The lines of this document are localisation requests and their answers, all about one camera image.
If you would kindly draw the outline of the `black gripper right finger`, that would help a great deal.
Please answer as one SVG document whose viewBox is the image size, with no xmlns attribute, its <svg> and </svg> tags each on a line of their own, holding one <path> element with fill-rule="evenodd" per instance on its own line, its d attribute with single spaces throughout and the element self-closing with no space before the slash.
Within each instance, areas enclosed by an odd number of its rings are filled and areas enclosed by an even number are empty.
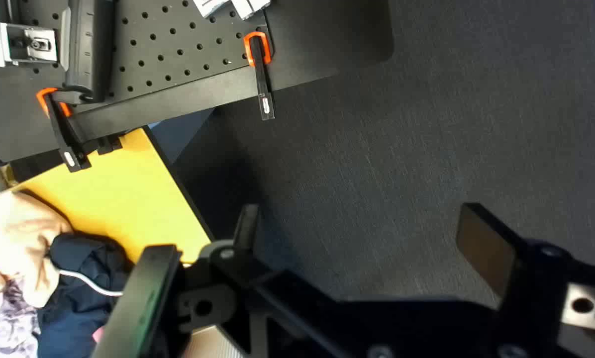
<svg viewBox="0 0 595 358">
<path fill-rule="evenodd" d="M 455 247 L 481 280 L 501 298 L 517 304 L 523 288 L 521 256 L 527 243 L 479 203 L 459 207 Z"/>
</svg>

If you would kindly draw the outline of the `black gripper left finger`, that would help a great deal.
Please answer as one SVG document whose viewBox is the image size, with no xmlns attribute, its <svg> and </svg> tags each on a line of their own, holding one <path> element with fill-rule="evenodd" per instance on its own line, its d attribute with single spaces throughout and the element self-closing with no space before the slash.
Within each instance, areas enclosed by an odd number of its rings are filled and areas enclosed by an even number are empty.
<svg viewBox="0 0 595 358">
<path fill-rule="evenodd" d="M 91 358 L 171 356 L 169 332 L 163 320 L 181 266 L 179 258 L 181 252 L 175 245 L 143 249 Z"/>
</svg>

